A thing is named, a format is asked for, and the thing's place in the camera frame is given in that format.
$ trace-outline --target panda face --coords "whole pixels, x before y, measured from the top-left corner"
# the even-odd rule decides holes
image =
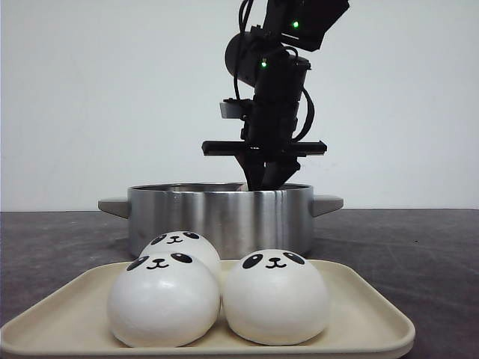
[[[164,269],[169,266],[175,266],[178,263],[189,264],[193,259],[183,253],[159,253],[149,256],[139,257],[126,267],[126,271],[142,268],[148,270]]]
[[[162,245],[173,245],[174,243],[181,243],[190,239],[200,239],[200,235],[193,232],[181,230],[177,232],[164,233],[157,236],[153,241],[151,241],[150,245],[158,245],[160,242],[162,243]]]
[[[303,266],[305,259],[290,251],[266,249],[249,254],[242,260],[243,269],[252,269],[255,266],[266,269],[284,269],[288,266]]]

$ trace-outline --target pot rim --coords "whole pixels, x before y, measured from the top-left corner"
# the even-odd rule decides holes
[[[221,186],[221,185],[237,185],[238,188],[241,185],[244,185],[244,182],[187,182],[187,183],[161,183],[156,185],[135,185],[133,187],[129,187],[128,191],[151,191],[151,192],[168,192],[168,193],[243,193],[243,194],[252,194],[252,193],[278,193],[278,192],[285,192],[285,191],[301,191],[313,188],[312,185],[303,185],[298,183],[285,183],[283,185],[287,186],[284,189],[276,189],[276,190],[267,190],[267,191],[215,191],[215,190],[205,190],[205,191],[182,191],[181,189],[174,189],[181,188],[181,187],[192,187],[192,186]]]

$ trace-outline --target panda mouth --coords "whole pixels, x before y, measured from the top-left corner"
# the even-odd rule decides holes
[[[273,269],[273,268],[284,268],[285,266],[286,266],[286,264],[276,264],[276,262],[275,262],[274,265],[272,265],[272,266],[265,266],[265,267],[268,268],[268,269]]]
[[[147,269],[166,268],[169,266],[170,266],[169,264],[167,264],[166,266],[161,266],[159,263],[157,263],[155,267],[147,267]]]

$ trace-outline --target stainless steel pot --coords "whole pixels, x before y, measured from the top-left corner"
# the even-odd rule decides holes
[[[277,191],[241,191],[242,183],[144,185],[128,199],[99,200],[98,208],[128,218],[129,251],[138,256],[155,236],[191,230],[208,238],[222,259],[264,248],[305,253],[313,218],[343,206],[343,199],[317,196],[310,185]]]

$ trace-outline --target pot handle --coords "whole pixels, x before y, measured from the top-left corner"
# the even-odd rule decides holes
[[[315,194],[313,197],[313,217],[318,215],[324,215],[325,213],[330,213],[336,209],[342,208],[344,205],[343,198],[330,196],[330,195],[318,195]]]
[[[118,217],[129,217],[129,203],[126,198],[106,198],[99,200],[98,209]]]

